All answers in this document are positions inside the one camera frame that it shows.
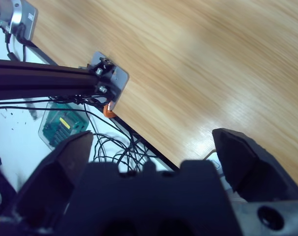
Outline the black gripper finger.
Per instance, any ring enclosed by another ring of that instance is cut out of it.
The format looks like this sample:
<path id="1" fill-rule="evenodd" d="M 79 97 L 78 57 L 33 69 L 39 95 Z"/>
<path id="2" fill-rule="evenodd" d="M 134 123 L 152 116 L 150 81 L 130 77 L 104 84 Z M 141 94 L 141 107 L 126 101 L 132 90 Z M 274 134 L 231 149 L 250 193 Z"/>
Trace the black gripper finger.
<path id="1" fill-rule="evenodd" d="M 22 229 L 54 229 L 88 163 L 93 134 L 84 131 L 63 140 L 38 165 L 15 200 Z"/>
<path id="2" fill-rule="evenodd" d="M 252 138 L 226 128 L 212 136 L 226 181 L 247 202 L 298 200 L 298 185 Z"/>

